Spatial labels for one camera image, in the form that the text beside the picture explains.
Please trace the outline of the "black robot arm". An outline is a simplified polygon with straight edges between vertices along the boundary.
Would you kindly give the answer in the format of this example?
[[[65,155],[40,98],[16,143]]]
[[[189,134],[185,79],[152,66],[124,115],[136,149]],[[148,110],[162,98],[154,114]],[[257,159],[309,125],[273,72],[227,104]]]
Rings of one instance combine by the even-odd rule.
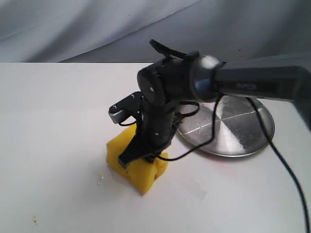
[[[141,69],[139,91],[109,110],[136,119],[134,138],[119,156],[122,167],[140,158],[151,163],[170,145],[183,118],[176,112],[180,103],[220,101],[223,96],[288,101],[310,126],[310,56],[223,62],[197,51],[175,51],[155,40],[150,44],[163,58]]]

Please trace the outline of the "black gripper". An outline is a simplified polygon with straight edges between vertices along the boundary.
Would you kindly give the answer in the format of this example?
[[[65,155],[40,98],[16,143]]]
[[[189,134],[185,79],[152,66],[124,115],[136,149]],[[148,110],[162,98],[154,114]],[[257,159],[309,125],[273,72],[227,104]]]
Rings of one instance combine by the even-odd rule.
[[[161,106],[142,99],[141,116],[135,135],[125,150],[118,156],[122,168],[140,158],[153,163],[172,140],[173,120],[177,101],[171,100]]]

